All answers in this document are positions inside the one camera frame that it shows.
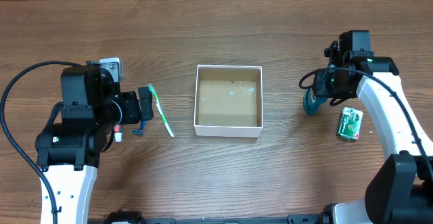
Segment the green white toothbrush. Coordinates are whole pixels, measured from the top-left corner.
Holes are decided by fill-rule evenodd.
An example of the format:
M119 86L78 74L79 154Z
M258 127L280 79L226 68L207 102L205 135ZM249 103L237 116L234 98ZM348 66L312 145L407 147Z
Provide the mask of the green white toothbrush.
M167 121L167 119L166 119L166 117L164 115L164 111L163 111L163 109L161 107L160 100L159 100L158 94L156 92L156 89L154 88L154 86L151 83L148 83L147 86L148 86L148 89L150 90L150 92L152 93L152 95L155 98L156 108L157 108L158 113L160 114L160 116L162 118L162 121L164 123L164 126L165 126L168 134L170 135L170 137L174 138L175 134L173 133L173 130L171 129L171 127L170 127L170 125L169 125L169 123L168 123L168 121Z

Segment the teal mouthwash bottle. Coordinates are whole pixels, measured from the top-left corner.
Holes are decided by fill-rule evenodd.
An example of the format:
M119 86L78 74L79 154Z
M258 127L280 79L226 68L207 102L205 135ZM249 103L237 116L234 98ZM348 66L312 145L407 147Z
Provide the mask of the teal mouthwash bottle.
M307 89L303 97L304 111L307 115L314 115L321 104L327 101L326 97L316 97L312 89Z

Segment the green soap packet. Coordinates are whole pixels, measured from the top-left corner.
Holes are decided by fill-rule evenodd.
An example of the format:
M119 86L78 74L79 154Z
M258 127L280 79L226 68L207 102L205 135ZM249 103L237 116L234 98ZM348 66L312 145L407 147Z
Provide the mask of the green soap packet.
M337 135L347 140L358 140L363 112L354 108L342 109Z

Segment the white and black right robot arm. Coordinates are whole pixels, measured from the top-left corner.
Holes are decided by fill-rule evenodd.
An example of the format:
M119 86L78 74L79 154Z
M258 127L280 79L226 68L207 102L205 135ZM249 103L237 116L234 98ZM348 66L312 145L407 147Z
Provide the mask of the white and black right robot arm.
M359 99L380 138L384 163L363 198L328 204L314 223L431 223L432 140L405 97L393 59L374 54L368 30L343 32L323 54L329 62L310 73L304 111L314 115L325 102Z

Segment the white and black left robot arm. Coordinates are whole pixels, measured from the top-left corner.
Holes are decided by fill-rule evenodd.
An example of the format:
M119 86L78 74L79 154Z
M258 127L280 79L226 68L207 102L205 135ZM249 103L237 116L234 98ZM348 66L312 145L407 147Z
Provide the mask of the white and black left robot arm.
M102 64L65 68L62 102L35 142L37 165L51 189L43 193L42 223L87 223L101 153L114 141L114 128L153 117L148 87L122 92L118 69Z

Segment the Colgate toothpaste tube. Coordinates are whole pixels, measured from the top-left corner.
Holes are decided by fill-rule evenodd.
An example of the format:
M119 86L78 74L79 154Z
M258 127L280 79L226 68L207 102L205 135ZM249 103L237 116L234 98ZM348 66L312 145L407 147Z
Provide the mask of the Colgate toothpaste tube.
M114 140L116 143L120 143L122 141L122 127L120 125L116 125L114 127Z

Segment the white cardboard box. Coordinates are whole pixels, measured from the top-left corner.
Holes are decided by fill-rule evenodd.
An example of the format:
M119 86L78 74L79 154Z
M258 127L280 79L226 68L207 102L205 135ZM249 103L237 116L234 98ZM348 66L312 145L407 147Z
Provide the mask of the white cardboard box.
M194 106L197 136L259 137L264 125L262 68L197 66Z

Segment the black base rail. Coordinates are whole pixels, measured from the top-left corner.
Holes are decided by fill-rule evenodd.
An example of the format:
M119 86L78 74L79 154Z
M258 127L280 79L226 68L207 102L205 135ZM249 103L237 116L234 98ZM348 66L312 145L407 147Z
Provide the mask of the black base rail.
M174 218L144 218L139 211L111 212L104 220L89 219L90 224L320 224L330 223L325 214L292 214L287 217L254 217L232 219L174 219Z

